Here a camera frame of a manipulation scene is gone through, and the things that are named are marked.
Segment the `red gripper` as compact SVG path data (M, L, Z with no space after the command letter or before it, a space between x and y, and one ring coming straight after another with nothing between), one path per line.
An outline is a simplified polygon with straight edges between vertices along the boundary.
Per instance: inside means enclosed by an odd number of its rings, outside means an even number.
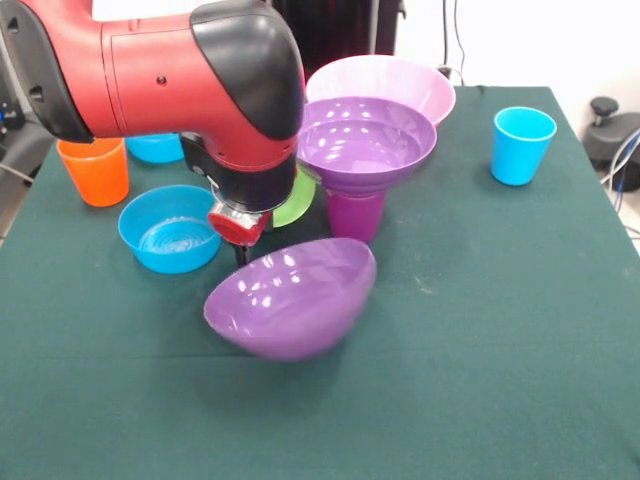
M240 212L218 202L208 212L207 220L224 240L235 245L237 265L245 266L251 261L250 247L258 242L270 224L271 213Z

